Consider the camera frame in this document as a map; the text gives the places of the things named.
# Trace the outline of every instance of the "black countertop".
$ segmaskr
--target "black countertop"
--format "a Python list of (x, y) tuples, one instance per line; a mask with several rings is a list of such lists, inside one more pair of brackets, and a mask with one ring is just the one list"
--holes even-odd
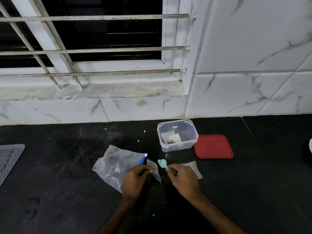
[[(192, 119), (198, 134), (228, 138), (230, 160), (163, 153), (162, 121), (1, 126), (0, 144), (26, 145), (0, 187), (1, 233), (95, 233), (121, 199), (92, 171), (110, 144), (154, 162), (196, 161), (204, 195), (248, 233), (312, 233), (312, 114)], [(159, 170), (163, 182), (147, 179), (120, 233), (215, 233)]]

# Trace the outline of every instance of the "gray drying mat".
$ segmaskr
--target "gray drying mat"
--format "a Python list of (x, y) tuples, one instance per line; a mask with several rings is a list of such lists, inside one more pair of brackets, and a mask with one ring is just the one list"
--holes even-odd
[(0, 145), (0, 186), (25, 149), (24, 144)]

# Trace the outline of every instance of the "hand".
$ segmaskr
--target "hand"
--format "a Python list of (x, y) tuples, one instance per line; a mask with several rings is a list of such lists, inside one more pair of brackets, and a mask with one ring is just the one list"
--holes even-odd
[(184, 198), (191, 201), (192, 199), (203, 196), (199, 189), (197, 175), (190, 166), (182, 166), (174, 163), (168, 167), (177, 171), (177, 176), (175, 176), (169, 168), (166, 168), (172, 184)]
[(127, 171), (121, 185), (123, 199), (136, 201), (141, 194), (146, 177), (154, 169), (147, 165), (137, 165)]

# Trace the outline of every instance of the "forearm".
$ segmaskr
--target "forearm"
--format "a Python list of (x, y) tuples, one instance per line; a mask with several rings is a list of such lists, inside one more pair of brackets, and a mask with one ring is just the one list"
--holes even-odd
[(203, 195), (191, 199), (190, 203), (205, 216), (219, 234), (246, 234)]
[(97, 234), (116, 233), (123, 219), (125, 218), (127, 213), (132, 209), (134, 204), (135, 204), (135, 201), (131, 199), (123, 198)]

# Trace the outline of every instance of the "person's right arm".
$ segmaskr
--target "person's right arm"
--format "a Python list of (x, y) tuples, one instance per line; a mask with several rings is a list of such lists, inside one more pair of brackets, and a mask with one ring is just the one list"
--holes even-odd
[(177, 176), (166, 168), (172, 184), (213, 225), (219, 234), (246, 234), (217, 209), (200, 191), (196, 173), (189, 166), (171, 164)]

